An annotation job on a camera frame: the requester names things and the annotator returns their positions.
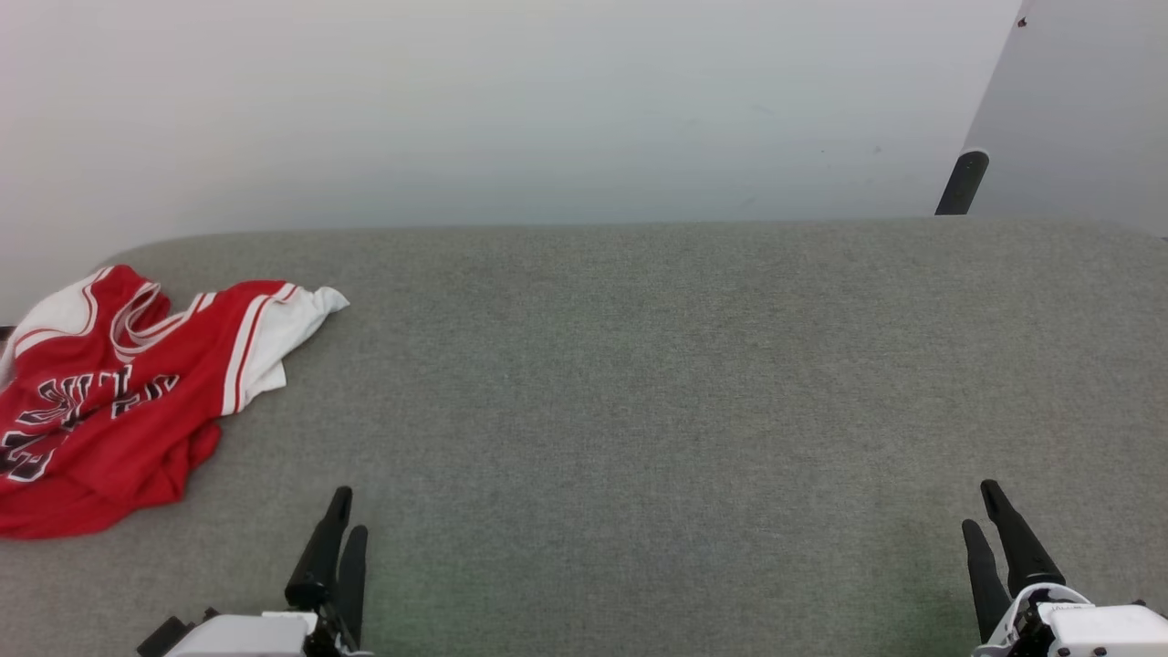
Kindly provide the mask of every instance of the black lettering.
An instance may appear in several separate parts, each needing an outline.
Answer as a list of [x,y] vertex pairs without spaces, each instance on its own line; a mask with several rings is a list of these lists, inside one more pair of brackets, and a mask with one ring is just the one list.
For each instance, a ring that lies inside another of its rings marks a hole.
[[106,381],[113,380],[113,396],[121,397],[130,392],[130,374],[133,372],[133,365],[126,365],[121,369],[114,372],[102,372],[97,375],[97,385],[104,386]]
[[50,408],[41,408],[37,410],[26,410],[16,417],[16,422],[30,426],[44,424],[69,413],[69,397],[57,392],[56,379],[49,379],[48,381],[41,383],[41,387],[39,387],[36,392],[41,395],[41,399],[53,406]]
[[75,388],[77,394],[74,395],[74,400],[77,402],[77,406],[81,406],[85,401],[85,397],[89,396],[89,385],[92,382],[92,374],[82,374],[81,376],[77,376],[77,387]]
[[138,406],[141,401],[142,401],[142,396],[140,394],[138,394],[138,393],[134,393],[132,395],[126,395],[124,397],[113,400],[113,410],[111,412],[110,417],[114,417],[114,419],[118,417],[123,413],[125,413],[125,412],[130,410],[131,408]]
[[36,443],[48,434],[25,434],[8,431],[0,440],[0,475],[16,482],[32,482],[44,473],[53,451],[43,455],[32,455],[25,448]]
[[178,382],[179,378],[174,374],[171,374],[169,376],[162,374],[154,376],[153,381],[146,383],[146,399],[157,400],[162,396],[164,392],[168,393],[173,390]]

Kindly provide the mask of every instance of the gray fabric surface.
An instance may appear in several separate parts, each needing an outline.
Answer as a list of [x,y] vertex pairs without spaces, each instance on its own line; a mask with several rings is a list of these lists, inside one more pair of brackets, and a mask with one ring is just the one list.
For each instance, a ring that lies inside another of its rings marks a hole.
[[223,422],[183,503],[0,544],[4,655],[127,655],[169,614],[280,608],[340,484],[385,655],[968,655],[960,523],[996,544],[986,477],[1083,593],[1168,608],[1154,237],[944,217],[117,260],[180,304],[276,277],[353,306]]

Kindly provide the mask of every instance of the white panel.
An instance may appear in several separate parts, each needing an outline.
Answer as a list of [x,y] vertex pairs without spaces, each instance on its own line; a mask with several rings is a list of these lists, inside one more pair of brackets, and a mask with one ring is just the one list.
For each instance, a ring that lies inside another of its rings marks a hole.
[[0,318],[174,235],[931,214],[1017,6],[6,0]]
[[968,145],[989,153],[971,214],[1168,236],[1168,4],[1031,0]]

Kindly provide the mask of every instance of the jersey armhole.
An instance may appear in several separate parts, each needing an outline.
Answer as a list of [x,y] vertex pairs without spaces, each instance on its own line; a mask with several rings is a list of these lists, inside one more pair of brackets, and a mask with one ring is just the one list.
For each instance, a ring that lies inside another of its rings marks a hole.
[[257,395],[283,388],[284,357],[349,302],[332,288],[310,292],[291,283],[248,304],[223,381],[221,415],[243,410]]

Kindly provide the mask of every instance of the red jersey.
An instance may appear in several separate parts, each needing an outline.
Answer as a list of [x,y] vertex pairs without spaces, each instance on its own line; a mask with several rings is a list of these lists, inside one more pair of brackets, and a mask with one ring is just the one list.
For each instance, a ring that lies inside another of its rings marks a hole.
[[126,265],[44,299],[0,357],[0,535],[97,532],[182,498],[214,419],[283,387],[281,359],[348,302],[251,281],[169,314]]

